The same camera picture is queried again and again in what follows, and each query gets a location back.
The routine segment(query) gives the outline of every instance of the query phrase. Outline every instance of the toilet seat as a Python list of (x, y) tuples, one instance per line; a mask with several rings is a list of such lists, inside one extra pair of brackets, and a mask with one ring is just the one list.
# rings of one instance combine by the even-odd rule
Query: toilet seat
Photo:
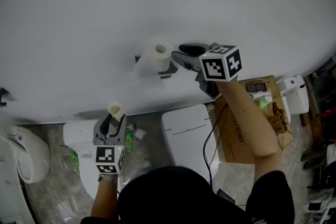
[(79, 176), (87, 193), (94, 199), (98, 190), (99, 171), (92, 160), (92, 146), (87, 146), (77, 153)]

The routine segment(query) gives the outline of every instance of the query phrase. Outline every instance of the black shirt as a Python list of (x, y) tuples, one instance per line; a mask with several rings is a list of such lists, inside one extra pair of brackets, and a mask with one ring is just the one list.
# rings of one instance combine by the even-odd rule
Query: black shirt
[[(216, 196), (208, 182), (184, 167), (163, 167), (135, 178), (118, 199), (121, 223), (294, 223), (294, 205), (281, 171), (258, 179), (246, 211)], [(110, 223), (87, 217), (81, 224)]]

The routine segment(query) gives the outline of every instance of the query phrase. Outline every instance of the white device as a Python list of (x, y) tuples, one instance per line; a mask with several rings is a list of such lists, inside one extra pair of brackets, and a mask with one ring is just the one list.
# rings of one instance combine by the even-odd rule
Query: white device
[(242, 69), (237, 46), (217, 45), (199, 56), (205, 80), (229, 82)]
[[(206, 106), (199, 104), (164, 113), (162, 125), (174, 164), (192, 169), (209, 182), (209, 171), (203, 157), (203, 145), (212, 130), (212, 125)], [(213, 133), (206, 144), (205, 155), (209, 163), (213, 158), (210, 169), (214, 177), (219, 161)]]
[(50, 156), (46, 142), (17, 125), (8, 127), (0, 137), (12, 147), (17, 171), (24, 182), (36, 183), (47, 176)]
[(290, 114), (303, 114), (309, 111), (307, 87), (301, 75), (280, 80), (278, 89), (287, 99)]

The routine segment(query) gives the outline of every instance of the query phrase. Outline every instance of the cardboard box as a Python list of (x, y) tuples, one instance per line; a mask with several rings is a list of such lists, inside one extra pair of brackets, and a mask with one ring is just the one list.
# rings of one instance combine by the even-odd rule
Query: cardboard box
[[(246, 89), (246, 84), (249, 83), (265, 83), (267, 90), (271, 91), (273, 102), (276, 102), (277, 107), (283, 109), (285, 111), (284, 103), (282, 102), (282, 98), (280, 92), (278, 90), (277, 84), (275, 82), (274, 77), (265, 77), (259, 79), (251, 79), (240, 82), (244, 89)], [(226, 101), (223, 97), (220, 97), (215, 102), (215, 114), (216, 118), (220, 114), (220, 111), (226, 104)], [(259, 106), (259, 101), (255, 101), (256, 106)], [(261, 111), (264, 116), (268, 119), (273, 116), (272, 103), (269, 103), (265, 110)], [(278, 135), (278, 141), (281, 148), (281, 151), (286, 148), (293, 140), (293, 137), (290, 132), (287, 114), (285, 111), (285, 121), (287, 122), (288, 131), (284, 134)], [(244, 134), (239, 127), (239, 123), (235, 119), (231, 109), (228, 109), (226, 119), (224, 117), (218, 123), (219, 131), (223, 128), (223, 134), (221, 137), (224, 154), (226, 162), (228, 163), (244, 163), (244, 164), (253, 164), (254, 158), (252, 156), (251, 150), (248, 148), (244, 141)]]

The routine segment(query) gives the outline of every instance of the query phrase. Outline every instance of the white machine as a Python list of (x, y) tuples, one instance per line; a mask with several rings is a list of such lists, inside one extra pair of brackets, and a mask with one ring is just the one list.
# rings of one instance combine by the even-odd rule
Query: white machine
[[(203, 104), (170, 111), (162, 115), (164, 137), (175, 165), (190, 168), (209, 181), (209, 171), (203, 157), (204, 142), (212, 130), (209, 114)], [(205, 154), (212, 178), (218, 170), (216, 140), (211, 134)]]
[(279, 80), (277, 85), (280, 94), (286, 98), (283, 102), (287, 103), (290, 114), (303, 114), (309, 111), (307, 87), (301, 75)]
[(17, 171), (26, 183), (36, 183), (44, 179), (50, 168), (49, 147), (30, 130), (12, 125), (0, 137), (11, 145)]

